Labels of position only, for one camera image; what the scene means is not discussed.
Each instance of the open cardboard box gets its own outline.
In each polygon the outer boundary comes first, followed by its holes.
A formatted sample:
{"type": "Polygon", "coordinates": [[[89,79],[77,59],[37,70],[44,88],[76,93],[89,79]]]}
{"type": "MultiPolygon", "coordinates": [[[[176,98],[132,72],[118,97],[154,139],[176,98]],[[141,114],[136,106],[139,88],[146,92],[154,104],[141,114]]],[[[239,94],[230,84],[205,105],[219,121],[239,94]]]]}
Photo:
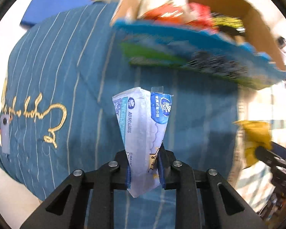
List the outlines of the open cardboard box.
{"type": "MultiPolygon", "coordinates": [[[[121,0],[112,18],[112,24],[118,18],[124,18],[131,13],[137,16],[141,0],[121,0]]],[[[261,15],[245,0],[189,0],[208,5],[211,10],[232,17],[240,17],[246,28],[246,41],[253,45],[258,52],[266,52],[280,70],[285,70],[281,52],[272,37],[261,15]]]]}
{"type": "MultiPolygon", "coordinates": [[[[240,78],[232,77],[232,79],[237,83],[253,87],[254,89],[262,89],[264,87],[277,83],[285,78],[284,72],[277,71],[276,68],[274,68],[274,65],[269,63],[269,61],[272,63],[275,62],[278,70],[285,71],[284,62],[281,56],[281,52],[276,44],[276,41],[272,37],[269,28],[265,25],[264,21],[262,20],[259,12],[255,10],[245,0],[189,0],[189,2],[196,2],[203,5],[208,5],[210,6],[211,11],[218,12],[223,15],[240,17],[246,29],[246,41],[249,43],[249,44],[247,43],[247,46],[249,47],[246,47],[245,45],[236,46],[234,44],[227,43],[222,39],[214,39],[218,37],[217,35],[202,36],[203,32],[197,32],[195,30],[189,30],[186,28],[173,28],[173,29],[168,27],[165,28],[165,25],[164,26],[160,24],[153,25],[149,24],[149,22],[144,22],[144,20],[128,23],[127,21],[136,20],[141,1],[142,0],[121,0],[112,17],[111,25],[115,26],[118,29],[126,30],[128,36],[130,36],[130,38],[132,37],[132,39],[134,39],[133,37],[136,37],[136,35],[139,37],[140,36],[144,37],[145,35],[149,35],[148,37],[149,40],[151,38],[150,35],[152,35],[154,39],[155,37],[158,36],[162,38],[166,36],[169,37],[172,36],[172,39],[175,42],[182,42],[182,43],[188,42],[190,46],[194,47],[197,47],[198,45],[198,50],[200,51],[204,50],[208,51],[205,47],[206,45],[207,48],[209,48],[210,45],[212,45],[211,51],[213,51],[214,49],[217,50],[216,48],[221,47],[220,48],[221,53],[224,56],[228,57],[227,63],[229,63],[229,61],[231,60],[236,61],[236,63],[240,63],[239,68],[244,67],[246,69],[243,73],[247,74],[242,75],[241,74],[242,71],[239,71],[237,73],[240,74],[237,75],[241,75],[240,78]],[[258,52],[257,54],[255,54],[255,51],[252,50],[252,46],[250,46],[250,44],[254,46],[254,48],[258,52]],[[263,54],[263,52],[267,53],[271,57],[271,60],[269,59],[269,56],[263,54]]],[[[124,40],[124,43],[122,41],[121,46],[124,50],[124,53],[128,57],[130,57],[131,63],[153,64],[153,62],[155,62],[155,64],[158,65],[159,62],[157,61],[160,59],[162,59],[163,62],[172,60],[169,56],[167,56],[167,54],[165,55],[165,53],[164,54],[161,53],[162,55],[159,55],[158,54],[159,52],[155,51],[155,47],[153,47],[152,44],[145,46],[145,49],[143,49],[144,47],[136,48],[137,46],[139,46],[138,44],[136,43],[133,44],[133,42],[130,42],[129,37],[127,38],[127,40],[128,43],[130,44],[126,45],[124,40]],[[140,60],[142,56],[143,58],[146,59],[147,55],[151,57],[150,59],[151,61],[144,62],[145,61],[144,59],[143,61],[140,60]]],[[[185,47],[180,45],[180,47],[182,49],[185,49],[186,47],[188,47],[188,45],[186,45],[185,47]]],[[[217,52],[215,53],[211,52],[211,55],[217,56],[217,52]]],[[[181,62],[180,58],[179,59],[174,58],[173,61],[175,61],[177,65],[181,62]]],[[[164,65],[169,65],[173,67],[175,63],[170,63],[170,64],[165,63],[164,65]]],[[[182,66],[182,68],[183,67],[187,68],[186,65],[189,65],[190,63],[191,62],[189,62],[188,59],[187,62],[183,62],[179,66],[182,66]]],[[[215,72],[213,71],[213,73],[211,74],[217,76],[221,75],[217,71],[215,72]]]]}

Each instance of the white stripe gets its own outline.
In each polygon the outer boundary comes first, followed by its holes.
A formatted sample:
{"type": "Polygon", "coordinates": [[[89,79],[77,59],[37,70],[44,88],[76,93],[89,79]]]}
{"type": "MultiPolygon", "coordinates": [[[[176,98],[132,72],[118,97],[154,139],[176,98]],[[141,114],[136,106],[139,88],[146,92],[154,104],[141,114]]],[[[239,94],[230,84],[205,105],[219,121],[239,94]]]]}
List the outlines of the white stripe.
{"type": "Polygon", "coordinates": [[[86,91],[86,95],[85,95],[85,105],[84,105],[84,109],[83,109],[83,123],[81,125],[81,131],[80,131],[80,149],[82,148],[82,144],[84,142],[84,120],[86,118],[86,110],[87,110],[87,100],[88,100],[88,92],[86,91]]]}
{"type": "Polygon", "coordinates": [[[160,206],[158,208],[158,212],[157,212],[157,215],[156,215],[156,218],[155,218],[155,223],[154,223],[153,229],[156,229],[157,225],[159,223],[160,215],[161,215],[161,212],[162,212],[162,209],[163,209],[163,204],[165,203],[164,196],[165,196],[165,189],[161,189],[160,206]]]}
{"type": "MultiPolygon", "coordinates": [[[[92,14],[92,11],[91,11],[91,13],[89,14],[89,16],[84,20],[83,24],[82,24],[81,27],[80,27],[80,30],[82,29],[82,26],[85,24],[85,22],[87,21],[87,19],[88,19],[88,18],[90,17],[90,15],[92,14]]],[[[101,30],[101,35],[103,34],[104,29],[105,29],[105,27],[102,28],[102,30],[101,30]]],[[[94,52],[93,52],[93,55],[92,55],[92,58],[91,58],[91,59],[93,59],[93,60],[94,60],[94,55],[95,55],[95,53],[96,53],[96,49],[98,48],[98,44],[100,43],[100,39],[101,39],[101,38],[99,38],[98,43],[96,44],[96,47],[95,47],[95,49],[94,49],[94,52]]],[[[90,75],[90,73],[91,73],[92,66],[93,66],[93,65],[90,65],[90,66],[89,66],[89,70],[88,70],[88,72],[87,72],[88,74],[86,75],[85,81],[88,80],[88,77],[89,77],[89,75],[90,75]]]]}
{"type": "MultiPolygon", "coordinates": [[[[83,25],[85,24],[85,22],[87,21],[87,19],[90,17],[90,15],[92,14],[92,12],[93,12],[94,9],[95,9],[95,6],[94,6],[93,9],[91,10],[89,16],[84,20],[84,22],[83,22],[82,25],[80,26],[80,29],[79,29],[79,31],[78,31],[79,33],[81,32],[83,25]]],[[[69,66],[68,66],[67,71],[66,71],[66,74],[65,74],[65,76],[64,76],[63,87],[64,87],[64,84],[65,84],[65,82],[66,82],[67,75],[68,75],[69,70],[70,70],[70,66],[71,66],[71,60],[69,61],[69,66]]]]}
{"type": "Polygon", "coordinates": [[[18,154],[17,154],[17,158],[18,158],[18,164],[19,164],[19,169],[20,169],[20,172],[21,172],[21,175],[22,175],[22,178],[23,178],[23,181],[24,181],[24,185],[26,186],[26,188],[27,188],[27,185],[26,185],[26,181],[24,180],[24,176],[23,176],[23,173],[22,173],[22,169],[21,169],[21,167],[20,167],[20,162],[19,162],[19,151],[18,151],[18,154]]]}
{"type": "MultiPolygon", "coordinates": [[[[64,50],[64,52],[63,52],[63,55],[62,55],[62,57],[61,57],[61,59],[60,59],[60,62],[59,62],[59,64],[58,64],[58,67],[57,67],[57,70],[56,70],[56,74],[55,74],[54,89],[53,89],[53,93],[52,93],[52,98],[51,98],[50,104],[52,104],[52,102],[53,102],[53,98],[54,98],[54,94],[55,94],[55,90],[56,90],[57,74],[58,74],[59,67],[60,67],[60,65],[61,65],[61,63],[62,63],[62,61],[63,61],[63,58],[64,58],[65,53],[66,53],[66,51],[67,51],[68,45],[69,45],[69,43],[70,43],[70,41],[71,41],[71,39],[72,39],[72,36],[73,36],[73,34],[74,34],[74,32],[75,32],[75,30],[76,30],[76,28],[77,28],[77,26],[78,26],[78,24],[79,24],[79,22],[80,22],[80,19],[81,19],[82,15],[83,15],[85,9],[87,8],[87,6],[84,8],[84,10],[82,11],[82,13],[80,14],[80,17],[79,17],[79,19],[78,19],[78,21],[77,21],[77,23],[76,23],[76,25],[75,25],[75,28],[74,28],[74,30],[73,30],[71,36],[69,37],[68,43],[67,43],[67,45],[66,45],[66,47],[65,47],[65,50],[64,50]]],[[[52,120],[52,111],[50,112],[50,127],[51,127],[51,120],[52,120]]]]}
{"type": "Polygon", "coordinates": [[[43,187],[42,187],[42,189],[43,189],[43,193],[44,193],[44,199],[46,199],[46,198],[47,198],[46,192],[44,191],[44,188],[43,188],[43,187]]]}
{"type": "MultiPolygon", "coordinates": [[[[66,33],[68,30],[68,26],[69,26],[69,24],[72,22],[72,20],[73,20],[73,18],[75,17],[75,15],[77,14],[78,12],[75,12],[74,14],[73,14],[73,16],[70,18],[70,19],[68,19],[68,25],[66,26],[66,29],[65,29],[65,32],[62,32],[62,34],[64,34],[64,33],[66,33]]],[[[65,19],[64,19],[64,22],[63,22],[63,25],[62,25],[62,27],[64,26],[64,24],[65,24],[65,22],[66,22],[66,18],[67,18],[67,16],[65,17],[65,19]]],[[[58,46],[61,44],[61,41],[62,41],[62,37],[60,38],[60,40],[58,41],[58,46]]],[[[57,52],[57,50],[59,49],[59,47],[55,47],[55,51],[54,51],[54,53],[53,53],[53,55],[54,56],[56,56],[56,52],[57,52]]],[[[51,61],[50,61],[50,64],[49,64],[49,66],[47,67],[47,69],[51,69],[51,67],[52,67],[52,63],[53,63],[53,60],[54,60],[54,58],[51,58],[51,61]]],[[[44,87],[44,89],[46,89],[47,88],[47,83],[48,83],[48,80],[49,80],[49,77],[50,77],[51,75],[47,75],[47,78],[46,78],[46,81],[45,81],[45,87],[44,87]]]]}
{"type": "MultiPolygon", "coordinates": [[[[26,95],[26,98],[28,97],[28,94],[29,94],[29,89],[30,89],[30,86],[31,86],[31,82],[32,82],[32,77],[33,77],[33,68],[34,68],[34,64],[35,64],[35,60],[36,60],[36,57],[37,57],[37,54],[39,52],[39,49],[43,43],[43,41],[45,40],[46,36],[48,35],[49,31],[51,30],[51,28],[53,27],[55,21],[57,20],[57,17],[59,16],[60,13],[58,13],[58,15],[56,16],[54,22],[52,23],[51,27],[49,28],[49,30],[47,31],[46,35],[44,36],[42,42],[40,43],[39,47],[38,47],[38,50],[36,52],[36,55],[35,55],[35,58],[34,58],[34,61],[33,61],[33,64],[32,64],[32,71],[31,71],[31,79],[30,79],[30,82],[29,82],[29,86],[28,86],[28,89],[27,89],[27,95],[26,95]]],[[[26,137],[26,133],[27,133],[27,118],[25,117],[25,120],[26,120],[26,129],[24,131],[24,136],[23,136],[23,150],[25,151],[25,147],[24,147],[24,141],[25,141],[25,137],[26,137]]]]}
{"type": "Polygon", "coordinates": [[[21,52],[21,49],[22,49],[22,46],[23,46],[24,42],[27,40],[27,38],[28,38],[28,36],[30,35],[30,33],[31,33],[31,32],[28,33],[28,35],[26,36],[25,40],[22,42],[22,45],[21,45],[20,50],[19,50],[19,52],[18,52],[17,59],[16,59],[16,63],[15,63],[14,69],[13,69],[13,73],[12,73],[12,75],[11,75],[11,85],[13,84],[14,71],[15,71],[15,68],[16,68],[16,65],[17,65],[17,61],[18,61],[19,54],[20,54],[20,52],[21,52]]]}
{"type": "MultiPolygon", "coordinates": [[[[12,132],[12,129],[13,129],[13,125],[11,124],[11,132],[12,132]]],[[[11,143],[11,132],[10,132],[10,140],[9,140],[9,143],[11,143]]]]}
{"type": "Polygon", "coordinates": [[[74,111],[74,104],[75,104],[76,87],[77,87],[77,85],[78,85],[78,80],[79,80],[79,78],[80,78],[80,74],[77,73],[77,79],[76,79],[76,83],[75,83],[75,86],[74,86],[74,89],[73,89],[72,109],[71,109],[70,123],[69,123],[68,135],[67,135],[67,163],[68,163],[68,173],[69,173],[69,174],[70,174],[69,138],[70,138],[72,118],[73,118],[73,111],[74,111]]]}
{"type": "Polygon", "coordinates": [[[170,111],[170,127],[169,127],[169,136],[168,136],[168,150],[172,151],[174,149],[175,143],[175,121],[176,121],[176,113],[177,113],[177,97],[178,97],[178,70],[174,70],[173,72],[173,88],[172,95],[174,95],[173,100],[176,101],[173,103],[172,109],[170,111]]]}
{"type": "Polygon", "coordinates": [[[116,33],[114,32],[112,37],[111,37],[111,41],[110,41],[110,44],[109,44],[109,49],[108,49],[106,61],[105,61],[104,67],[103,67],[102,77],[101,77],[101,84],[100,84],[100,90],[98,92],[98,103],[100,103],[100,101],[101,101],[101,96],[102,96],[102,93],[103,93],[104,83],[105,83],[106,70],[107,70],[107,66],[108,66],[109,60],[110,60],[110,55],[111,55],[111,50],[112,50],[112,46],[113,46],[115,35],[116,35],[116,33]]]}
{"type": "MultiPolygon", "coordinates": [[[[19,83],[20,83],[20,80],[21,80],[21,76],[22,76],[24,67],[25,67],[26,64],[27,64],[28,56],[29,56],[29,54],[30,54],[32,44],[33,44],[33,42],[34,42],[34,40],[35,40],[35,38],[36,38],[36,36],[37,36],[37,34],[38,34],[39,28],[40,28],[40,27],[38,27],[38,30],[37,30],[37,32],[36,32],[36,35],[35,35],[35,37],[34,37],[33,40],[32,40],[31,46],[30,46],[29,51],[28,51],[28,54],[27,54],[27,59],[26,59],[25,64],[24,64],[24,66],[23,66],[23,68],[22,68],[22,70],[21,70],[20,77],[19,77],[19,81],[18,81],[18,86],[17,86],[17,91],[16,91],[16,97],[17,97],[17,94],[18,94],[18,89],[19,89],[19,83]]],[[[15,132],[15,138],[16,138],[16,133],[17,133],[17,131],[18,131],[18,122],[17,122],[17,121],[16,121],[16,125],[17,125],[17,129],[16,129],[16,132],[15,132]]],[[[23,178],[24,184],[25,184],[24,176],[23,176],[23,173],[22,173],[22,169],[21,169],[21,167],[20,167],[20,162],[19,162],[19,157],[18,157],[18,156],[19,156],[19,144],[17,144],[17,152],[18,152],[18,154],[17,154],[18,165],[19,165],[19,168],[20,168],[20,171],[21,171],[21,174],[22,174],[22,178],[23,178]]]]}
{"type": "Polygon", "coordinates": [[[31,177],[31,179],[32,179],[33,189],[34,189],[34,191],[36,192],[36,190],[35,190],[35,188],[34,188],[33,178],[31,177]]]}
{"type": "Polygon", "coordinates": [[[130,207],[130,199],[129,199],[129,192],[128,190],[125,191],[126,194],[126,214],[125,214],[125,228],[127,229],[127,224],[128,224],[128,213],[129,213],[129,207],[130,207]]]}
{"type": "Polygon", "coordinates": [[[94,163],[94,169],[98,169],[98,145],[100,142],[100,135],[101,135],[101,122],[102,122],[102,115],[103,115],[103,109],[101,108],[98,112],[98,125],[96,128],[96,142],[95,142],[95,163],[94,163]]]}
{"type": "Polygon", "coordinates": [[[53,174],[52,159],[51,159],[51,148],[50,148],[50,146],[49,146],[49,158],[50,158],[50,165],[51,165],[51,173],[52,173],[53,186],[54,186],[54,189],[56,189],[56,187],[55,187],[55,182],[54,182],[54,174],[53,174]]]}
{"type": "Polygon", "coordinates": [[[21,73],[20,73],[20,77],[19,77],[19,81],[18,81],[18,85],[17,85],[16,96],[17,96],[17,94],[18,94],[19,83],[20,83],[20,79],[21,79],[21,76],[22,76],[22,72],[23,72],[23,70],[24,70],[24,67],[25,67],[26,64],[27,64],[27,60],[28,60],[28,56],[29,56],[30,51],[31,51],[32,44],[33,44],[34,39],[36,38],[36,36],[37,36],[37,34],[38,34],[39,29],[40,29],[40,27],[38,27],[38,30],[37,30],[37,32],[36,32],[36,35],[35,35],[35,37],[33,38],[32,42],[31,42],[31,46],[30,46],[29,51],[28,51],[27,59],[26,59],[26,61],[25,61],[25,63],[24,63],[24,66],[22,67],[22,70],[21,70],[21,73]]]}
{"type": "MultiPolygon", "coordinates": [[[[37,136],[36,136],[36,123],[34,123],[35,126],[35,141],[37,142],[37,136]]],[[[38,153],[37,153],[37,144],[36,144],[36,158],[37,158],[37,181],[39,181],[39,167],[38,167],[38,153]]]]}
{"type": "Polygon", "coordinates": [[[8,104],[10,104],[10,102],[11,102],[11,95],[10,95],[10,98],[8,99],[8,104]]]}
{"type": "MultiPolygon", "coordinates": [[[[231,118],[233,118],[233,115],[234,114],[237,114],[237,107],[232,104],[231,105],[231,118]]],[[[236,145],[236,137],[234,139],[232,139],[230,145],[229,145],[229,148],[228,148],[228,154],[227,154],[227,158],[226,158],[226,173],[229,175],[229,172],[231,171],[229,169],[229,164],[230,164],[230,161],[231,161],[231,158],[230,158],[230,152],[233,152],[232,154],[232,162],[233,162],[233,158],[234,158],[234,149],[236,149],[237,145],[236,145]]]]}
{"type": "Polygon", "coordinates": [[[134,87],[140,86],[140,79],[141,79],[141,66],[136,67],[136,74],[134,78],[134,87]]]}
{"type": "Polygon", "coordinates": [[[44,63],[43,63],[43,66],[42,66],[42,69],[41,69],[41,73],[40,73],[39,84],[38,84],[39,92],[40,92],[40,82],[41,82],[41,77],[42,77],[44,65],[46,64],[47,57],[49,56],[49,53],[50,53],[50,51],[51,51],[51,49],[52,49],[52,46],[54,45],[54,42],[55,42],[55,40],[56,40],[58,34],[60,33],[60,30],[63,28],[63,26],[64,26],[64,24],[65,24],[65,21],[66,21],[66,19],[67,19],[68,14],[69,14],[69,13],[67,13],[67,15],[66,15],[66,17],[65,17],[65,19],[64,19],[64,22],[63,22],[62,26],[60,27],[60,29],[59,29],[59,31],[58,31],[58,33],[57,33],[57,35],[56,35],[54,41],[52,42],[51,47],[50,47],[50,49],[49,49],[49,51],[48,51],[48,53],[47,53],[47,55],[46,55],[46,58],[44,59],[44,63]]]}
{"type": "Polygon", "coordinates": [[[99,12],[98,16],[97,16],[96,19],[95,19],[95,22],[94,22],[94,25],[93,25],[93,27],[92,27],[92,30],[91,30],[91,32],[90,32],[90,34],[89,34],[89,36],[88,36],[88,38],[87,38],[87,40],[86,40],[86,42],[85,42],[85,45],[84,45],[84,47],[83,47],[83,49],[82,49],[82,51],[81,51],[81,53],[80,53],[80,57],[78,58],[78,61],[77,61],[77,63],[76,63],[76,67],[77,67],[77,66],[79,65],[79,63],[80,63],[80,59],[82,58],[82,55],[83,55],[83,53],[84,53],[84,51],[85,51],[85,49],[86,49],[86,46],[87,46],[88,41],[89,41],[89,39],[90,39],[90,37],[91,37],[91,35],[92,35],[92,32],[93,32],[94,27],[95,27],[95,25],[96,25],[96,22],[98,21],[98,18],[99,18],[99,16],[100,16],[100,14],[102,13],[102,11],[104,10],[104,8],[106,7],[106,5],[107,5],[107,4],[105,4],[105,6],[101,9],[101,11],[99,12]]]}
{"type": "Polygon", "coordinates": [[[142,227],[142,217],[143,217],[143,214],[145,214],[145,211],[146,210],[146,204],[143,204],[141,206],[141,211],[140,211],[140,219],[139,219],[139,223],[138,223],[138,228],[141,228],[142,227]]]}
{"type": "Polygon", "coordinates": [[[209,90],[205,91],[205,98],[206,98],[206,113],[203,122],[203,146],[201,148],[198,169],[202,169],[205,163],[206,153],[208,151],[209,137],[210,137],[210,117],[212,114],[212,103],[211,103],[211,94],[209,90]]]}
{"type": "MultiPolygon", "coordinates": [[[[83,47],[83,49],[82,49],[82,51],[81,51],[81,53],[80,53],[80,56],[79,56],[79,58],[78,58],[78,61],[77,61],[77,64],[76,64],[77,67],[78,67],[78,65],[79,65],[79,63],[80,63],[81,57],[82,57],[82,55],[83,55],[83,52],[84,52],[85,49],[86,49],[86,46],[87,46],[87,44],[88,44],[88,41],[89,41],[89,39],[90,39],[90,37],[91,37],[91,35],[92,35],[92,32],[93,32],[94,27],[95,27],[95,25],[96,25],[96,22],[97,22],[97,20],[98,20],[100,14],[101,14],[101,12],[104,10],[105,7],[106,7],[106,4],[105,4],[105,6],[102,8],[102,10],[99,12],[98,16],[97,16],[96,19],[95,19],[95,23],[94,23],[94,25],[93,25],[93,27],[92,27],[92,30],[91,30],[91,32],[90,32],[90,34],[89,34],[89,36],[88,36],[88,38],[87,38],[87,40],[86,40],[86,42],[85,42],[85,44],[84,44],[84,47],[83,47]]],[[[68,135],[67,135],[67,163],[68,163],[68,172],[69,172],[69,174],[70,174],[69,138],[70,138],[71,124],[72,124],[73,112],[74,112],[76,88],[77,88],[77,85],[78,85],[79,78],[80,78],[80,74],[79,74],[79,72],[78,72],[78,73],[77,73],[76,83],[75,83],[75,86],[74,86],[74,89],[73,89],[72,109],[71,109],[70,123],[69,123],[68,135]]]]}
{"type": "MultiPolygon", "coordinates": [[[[103,35],[104,28],[105,28],[105,27],[103,27],[102,30],[101,30],[101,32],[100,32],[101,35],[103,35]]],[[[99,40],[98,40],[98,42],[97,42],[97,44],[96,44],[96,46],[95,46],[95,48],[94,48],[93,55],[92,55],[92,57],[91,57],[91,63],[94,62],[95,53],[97,52],[97,48],[98,48],[98,45],[99,45],[101,39],[102,39],[102,37],[99,37],[99,40]]],[[[106,59],[108,58],[108,56],[110,57],[109,50],[108,50],[108,52],[107,52],[106,59]]],[[[88,69],[88,71],[87,71],[88,74],[87,74],[86,77],[85,77],[85,81],[87,81],[87,80],[89,79],[89,76],[90,76],[90,73],[91,73],[91,70],[92,70],[92,66],[93,66],[93,64],[91,64],[91,65],[89,66],[89,69],[88,69]]]]}
{"type": "Polygon", "coordinates": [[[93,6],[90,14],[87,16],[87,18],[83,21],[82,25],[80,26],[80,30],[82,29],[83,25],[86,23],[86,21],[90,18],[92,12],[94,11],[94,9],[96,8],[96,6],[93,6]]]}

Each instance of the yellow object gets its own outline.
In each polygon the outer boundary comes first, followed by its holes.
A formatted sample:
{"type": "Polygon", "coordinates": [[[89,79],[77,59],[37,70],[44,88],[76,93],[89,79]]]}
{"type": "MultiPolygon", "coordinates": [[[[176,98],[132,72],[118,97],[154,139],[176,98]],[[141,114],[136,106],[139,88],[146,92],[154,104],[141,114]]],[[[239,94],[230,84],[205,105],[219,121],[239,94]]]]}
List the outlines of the yellow object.
{"type": "Polygon", "coordinates": [[[264,121],[237,121],[245,131],[245,157],[247,167],[254,165],[258,159],[255,157],[255,149],[262,146],[271,150],[270,124],[264,121]]]}

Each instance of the embroidered signature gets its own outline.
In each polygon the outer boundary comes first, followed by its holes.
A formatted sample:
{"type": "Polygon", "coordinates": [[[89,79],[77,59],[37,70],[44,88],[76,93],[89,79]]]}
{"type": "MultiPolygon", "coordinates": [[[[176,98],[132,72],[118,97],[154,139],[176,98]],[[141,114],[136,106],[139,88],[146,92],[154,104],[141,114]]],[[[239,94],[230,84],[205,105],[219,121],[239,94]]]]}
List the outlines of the embroidered signature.
{"type": "MultiPolygon", "coordinates": [[[[22,111],[21,110],[18,110],[18,111],[15,110],[16,99],[17,99],[17,97],[15,96],[13,99],[12,107],[7,108],[7,105],[4,105],[2,108],[2,112],[5,114],[8,112],[10,116],[11,115],[17,115],[18,117],[20,117],[22,114],[22,111]]],[[[57,149],[57,143],[55,141],[55,139],[56,139],[55,132],[58,131],[59,129],[61,129],[63,124],[66,121],[66,118],[67,118],[66,107],[60,103],[55,103],[55,104],[51,104],[44,112],[42,112],[42,113],[38,112],[38,104],[42,100],[42,93],[39,93],[38,97],[35,99],[34,109],[31,111],[28,111],[27,108],[28,108],[30,100],[31,100],[31,96],[28,96],[24,102],[23,116],[26,118],[32,118],[32,119],[34,118],[35,123],[36,123],[36,118],[38,118],[39,120],[42,120],[52,109],[58,108],[63,112],[60,123],[56,127],[51,127],[48,129],[48,132],[51,134],[52,137],[48,136],[48,135],[43,136],[43,140],[45,142],[53,144],[53,146],[57,149]]]]}

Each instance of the blue bedspread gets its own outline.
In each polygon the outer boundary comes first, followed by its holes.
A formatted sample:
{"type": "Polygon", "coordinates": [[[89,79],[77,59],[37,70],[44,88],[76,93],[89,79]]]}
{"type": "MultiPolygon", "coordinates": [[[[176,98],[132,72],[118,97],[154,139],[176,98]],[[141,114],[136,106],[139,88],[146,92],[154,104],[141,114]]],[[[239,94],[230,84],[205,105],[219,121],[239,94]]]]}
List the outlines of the blue bedspread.
{"type": "MultiPolygon", "coordinates": [[[[10,55],[5,104],[7,113],[9,107],[18,113],[9,125],[10,154],[0,147],[0,167],[41,200],[74,169],[97,169],[124,148],[112,96],[136,86],[164,86],[174,95],[166,149],[195,169],[216,168],[228,176],[237,85],[199,73],[130,66],[119,48],[122,33],[109,26],[116,5],[94,3],[50,17],[10,55]]],[[[138,198],[116,191],[114,205],[117,229],[174,228],[174,191],[158,187],[138,198]]]]}

